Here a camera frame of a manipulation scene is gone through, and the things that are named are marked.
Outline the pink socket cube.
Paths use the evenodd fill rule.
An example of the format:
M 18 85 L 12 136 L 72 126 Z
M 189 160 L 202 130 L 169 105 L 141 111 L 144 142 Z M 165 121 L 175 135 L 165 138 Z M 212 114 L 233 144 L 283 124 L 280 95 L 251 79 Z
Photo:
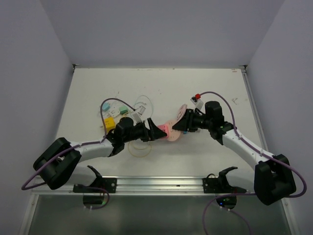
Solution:
M 166 136 L 163 137 L 163 138 L 167 139 L 169 137 L 168 125 L 167 124 L 163 124 L 163 125 L 158 125 L 157 127 L 166 134 Z

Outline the green plug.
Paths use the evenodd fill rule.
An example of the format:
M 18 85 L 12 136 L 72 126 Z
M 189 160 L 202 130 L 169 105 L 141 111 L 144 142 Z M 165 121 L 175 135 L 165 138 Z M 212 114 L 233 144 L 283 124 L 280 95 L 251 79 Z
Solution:
M 129 113 L 129 110 L 127 106 L 120 106 L 119 107 L 119 113 L 123 116 Z

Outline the yellow socket cube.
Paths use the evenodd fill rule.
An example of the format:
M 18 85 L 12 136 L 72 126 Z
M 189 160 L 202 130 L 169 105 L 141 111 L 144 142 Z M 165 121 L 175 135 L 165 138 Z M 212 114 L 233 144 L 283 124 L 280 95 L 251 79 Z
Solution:
M 115 128 L 116 124 L 113 117 L 107 117 L 103 119 L 105 127 L 101 126 L 103 129 L 110 131 Z

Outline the teal charger plug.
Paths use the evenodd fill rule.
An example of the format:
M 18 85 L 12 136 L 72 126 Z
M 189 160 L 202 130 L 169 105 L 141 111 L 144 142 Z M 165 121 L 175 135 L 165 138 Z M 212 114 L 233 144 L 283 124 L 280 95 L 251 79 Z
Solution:
M 102 106 L 100 106 L 102 112 L 107 112 L 110 109 L 111 105 L 105 102 Z

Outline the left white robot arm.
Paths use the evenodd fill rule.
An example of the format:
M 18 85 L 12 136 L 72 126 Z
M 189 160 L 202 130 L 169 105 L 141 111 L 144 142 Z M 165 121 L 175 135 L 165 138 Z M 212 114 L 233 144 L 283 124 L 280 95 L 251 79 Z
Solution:
M 72 184 L 83 185 L 90 192 L 97 192 L 103 186 L 101 174 L 93 166 L 80 166 L 80 162 L 115 156 L 124 149 L 127 142 L 149 142 L 166 137 L 167 132 L 163 126 L 156 126 L 151 118 L 147 122 L 134 124 L 131 118 L 123 117 L 99 141 L 75 143 L 58 138 L 34 162 L 33 168 L 51 190 Z

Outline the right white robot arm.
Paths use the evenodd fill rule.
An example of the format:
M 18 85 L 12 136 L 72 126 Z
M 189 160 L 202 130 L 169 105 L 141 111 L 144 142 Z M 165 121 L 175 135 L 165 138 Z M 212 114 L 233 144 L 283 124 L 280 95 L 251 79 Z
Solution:
M 208 130 L 214 140 L 240 156 L 254 170 L 254 192 L 263 204 L 270 205 L 296 191 L 287 157 L 275 156 L 246 140 L 232 123 L 224 120 L 219 102 L 207 102 L 204 115 L 186 109 L 173 129 L 183 132 Z

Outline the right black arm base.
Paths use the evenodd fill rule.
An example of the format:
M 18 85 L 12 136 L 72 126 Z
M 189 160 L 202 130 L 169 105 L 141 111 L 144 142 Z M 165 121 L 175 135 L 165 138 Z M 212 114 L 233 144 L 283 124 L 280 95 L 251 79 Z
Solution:
M 247 190 L 241 187 L 231 186 L 226 178 L 228 172 L 237 169 L 237 167 L 228 167 L 219 172 L 218 177 L 210 173 L 202 178 L 202 187 L 204 193 L 246 193 Z

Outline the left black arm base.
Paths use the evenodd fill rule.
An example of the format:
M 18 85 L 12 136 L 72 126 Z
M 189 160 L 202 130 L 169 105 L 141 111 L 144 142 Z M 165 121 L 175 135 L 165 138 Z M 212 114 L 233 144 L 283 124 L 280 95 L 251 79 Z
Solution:
M 93 166 L 76 166 L 67 184 L 74 185 L 74 193 L 101 193 L 105 189 L 108 193 L 115 193 L 117 179 L 103 177 Z

